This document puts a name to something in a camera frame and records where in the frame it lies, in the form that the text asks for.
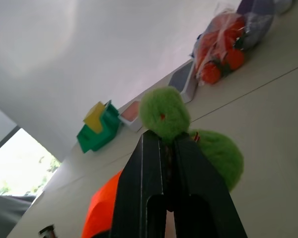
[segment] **white countertop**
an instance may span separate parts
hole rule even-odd
[[[187,108],[192,127],[227,134],[245,155],[232,198],[249,237],[298,237],[298,1],[244,67],[198,88]],[[79,237],[91,196],[124,167],[144,131],[122,128],[96,153],[76,145],[8,238],[37,237],[50,224],[59,238]]]

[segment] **green fuzzy ball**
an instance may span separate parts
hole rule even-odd
[[[144,126],[166,143],[188,131],[190,126],[190,115],[179,92],[173,87],[146,93],[139,106],[139,115]]]
[[[229,191],[232,191],[244,170],[243,155],[225,135],[206,130],[193,130],[189,134],[194,137],[196,132],[200,136],[197,144],[202,153],[223,177]]]

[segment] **yellow sponge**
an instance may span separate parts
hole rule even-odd
[[[98,102],[92,109],[87,113],[84,123],[92,129],[95,133],[101,133],[103,126],[100,121],[100,116],[105,110],[105,105]]]

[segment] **green sponge holder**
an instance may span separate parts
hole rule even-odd
[[[116,136],[120,124],[118,115],[118,110],[109,101],[99,118],[103,127],[100,133],[95,133],[86,124],[83,126],[77,135],[83,153],[90,149],[92,151],[99,150]]]

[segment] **window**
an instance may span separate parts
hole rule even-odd
[[[25,130],[18,130],[0,148],[0,195],[36,195],[60,166]]]

